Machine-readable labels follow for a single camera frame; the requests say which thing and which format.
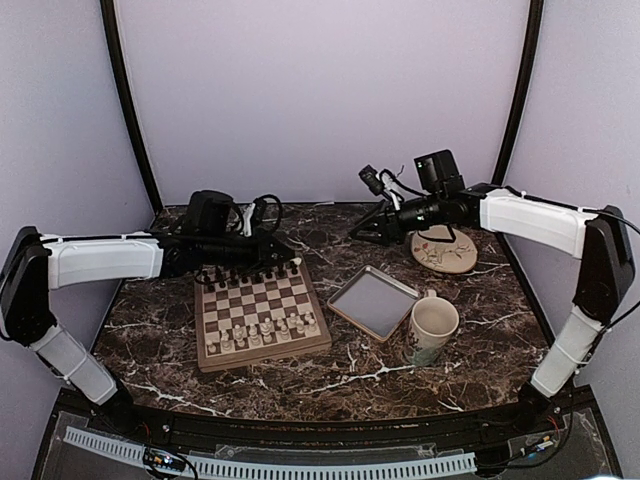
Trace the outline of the white chess piece tall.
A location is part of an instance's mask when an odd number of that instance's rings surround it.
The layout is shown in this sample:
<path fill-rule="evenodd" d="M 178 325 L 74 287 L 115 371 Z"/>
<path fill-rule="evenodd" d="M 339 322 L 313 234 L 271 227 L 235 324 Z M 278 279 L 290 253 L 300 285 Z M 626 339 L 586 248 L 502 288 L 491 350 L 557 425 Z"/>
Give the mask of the white chess piece tall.
<path fill-rule="evenodd" d="M 260 323 L 260 331 L 263 337 L 263 343 L 270 344 L 273 341 L 274 324 L 269 317 L 266 317 Z"/>

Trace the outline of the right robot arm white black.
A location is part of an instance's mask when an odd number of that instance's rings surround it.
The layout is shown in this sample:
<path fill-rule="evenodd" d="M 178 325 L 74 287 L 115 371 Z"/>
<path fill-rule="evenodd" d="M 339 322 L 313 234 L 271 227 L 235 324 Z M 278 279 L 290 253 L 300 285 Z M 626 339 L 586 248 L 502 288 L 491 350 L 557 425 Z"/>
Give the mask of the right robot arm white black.
<path fill-rule="evenodd" d="M 529 381 L 537 395 L 510 413 L 511 426 L 530 434 L 549 416 L 544 398 L 586 366 L 602 337 L 625 318 L 620 306 L 636 275 L 629 235 L 639 228 L 613 205 L 563 204 L 509 186 L 467 186 L 455 170 L 439 172 L 425 163 L 418 169 L 422 193 L 387 169 L 360 171 L 360 180 L 381 200 L 353 227 L 352 238 L 391 245 L 435 225 L 475 228 L 551 253 L 539 267 L 525 262 L 525 277 L 533 280 L 536 294 L 549 293 L 545 280 L 554 287 L 567 283 L 556 295 L 569 303 L 560 310 L 566 318 L 552 321 L 554 341 Z"/>

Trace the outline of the white bishop chess piece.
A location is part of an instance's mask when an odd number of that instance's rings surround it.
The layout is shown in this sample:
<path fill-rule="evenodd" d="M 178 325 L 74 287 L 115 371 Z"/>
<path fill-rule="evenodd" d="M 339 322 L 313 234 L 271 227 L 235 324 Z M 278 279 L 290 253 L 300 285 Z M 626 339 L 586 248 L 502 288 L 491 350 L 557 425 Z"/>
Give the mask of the white bishop chess piece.
<path fill-rule="evenodd" d="M 249 343 L 252 348 L 258 348 L 262 345 L 261 335 L 256 325 L 249 327 Z"/>

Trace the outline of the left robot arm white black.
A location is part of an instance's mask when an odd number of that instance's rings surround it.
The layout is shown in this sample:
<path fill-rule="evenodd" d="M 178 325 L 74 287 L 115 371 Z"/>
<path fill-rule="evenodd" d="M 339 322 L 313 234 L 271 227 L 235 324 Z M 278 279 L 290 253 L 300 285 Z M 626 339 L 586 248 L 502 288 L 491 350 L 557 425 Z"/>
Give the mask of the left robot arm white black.
<path fill-rule="evenodd" d="M 286 264 L 294 251 L 271 234 L 244 238 L 138 231 L 98 236 L 45 235 L 22 228 L 1 269 L 1 337 L 32 351 L 93 405 L 120 436 L 141 427 L 115 376 L 62 325 L 51 307 L 57 291 L 124 280 L 181 277 L 205 266 L 250 276 Z"/>

